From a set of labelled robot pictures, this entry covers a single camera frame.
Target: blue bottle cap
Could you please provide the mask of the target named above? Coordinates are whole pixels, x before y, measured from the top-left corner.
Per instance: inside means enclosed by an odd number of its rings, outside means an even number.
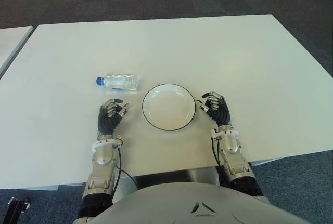
[[[97,77],[96,84],[97,85],[104,85],[104,77]]]

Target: white plate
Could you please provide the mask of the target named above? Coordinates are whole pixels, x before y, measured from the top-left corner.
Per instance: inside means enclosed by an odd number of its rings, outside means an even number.
[[[146,94],[142,111],[154,127],[177,130],[191,122],[196,105],[194,98],[184,87],[164,84],[154,87]]]

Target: gray carpet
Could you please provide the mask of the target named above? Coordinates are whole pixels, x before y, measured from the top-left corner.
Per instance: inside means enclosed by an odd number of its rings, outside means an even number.
[[[273,14],[333,75],[332,5],[333,0],[0,0],[0,28],[79,21]],[[333,223],[332,170],[332,151],[289,157],[254,168],[264,193],[274,205],[312,223]],[[82,191],[82,187],[70,186],[61,186],[56,192],[0,190],[0,221],[6,202],[15,194],[32,200],[20,223],[71,223]]]

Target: robot finger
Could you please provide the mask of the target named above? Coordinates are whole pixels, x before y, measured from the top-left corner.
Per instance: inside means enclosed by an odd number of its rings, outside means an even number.
[[[123,117],[126,113],[127,113],[127,111],[129,111],[129,104],[128,103],[126,103],[125,105],[124,105],[124,107],[118,112],[118,114],[121,116],[121,117]]]
[[[111,105],[113,103],[122,103],[122,102],[123,102],[123,100],[121,100],[121,99],[109,99],[104,104],[102,104],[101,107],[108,108],[109,105]]]
[[[117,107],[117,104],[116,103],[111,103],[109,104],[108,106],[106,106],[106,109],[109,111],[113,111],[115,110],[115,108]]]
[[[206,98],[206,97],[209,97],[209,96],[216,97],[217,99],[222,99],[222,98],[223,98],[222,95],[220,95],[220,94],[218,94],[218,93],[216,93],[216,92],[214,92],[214,91],[211,91],[211,92],[209,92],[209,93],[205,93],[205,94],[203,94],[203,95],[202,95],[202,98]]]
[[[214,110],[217,110],[219,108],[219,100],[214,96],[209,96],[206,101],[210,107]]]
[[[198,103],[199,103],[199,108],[201,109],[201,110],[203,110],[204,112],[207,112],[209,109],[210,109],[210,107],[209,106],[207,106],[207,105],[205,105],[203,102],[201,102],[200,100],[196,100]]]
[[[122,113],[120,113],[122,111],[122,109],[124,109],[124,108],[121,107],[119,104],[115,103],[112,107],[108,108],[108,111],[107,111],[108,117],[113,117],[116,114],[119,114],[119,115],[122,114]]]

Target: silver forearm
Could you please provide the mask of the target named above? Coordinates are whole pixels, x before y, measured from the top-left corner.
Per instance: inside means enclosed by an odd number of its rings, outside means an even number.
[[[88,194],[106,193],[111,195],[114,185],[114,168],[118,156],[112,135],[102,135],[97,138],[95,153],[92,158],[93,171],[90,174],[82,198]]]
[[[219,132],[212,129],[212,137],[219,141],[219,152],[225,162],[224,170],[229,182],[245,176],[255,178],[248,162],[241,153],[238,132],[232,125],[219,126]]]
[[[212,131],[213,141],[219,143],[218,150],[224,160],[224,174],[232,189],[269,203],[255,179],[249,163],[241,153],[238,132],[232,125],[221,125]]]
[[[82,196],[81,209],[73,224],[86,224],[112,205],[114,168],[118,161],[116,148],[122,144],[120,136],[101,135],[93,144],[93,171],[89,175]]]

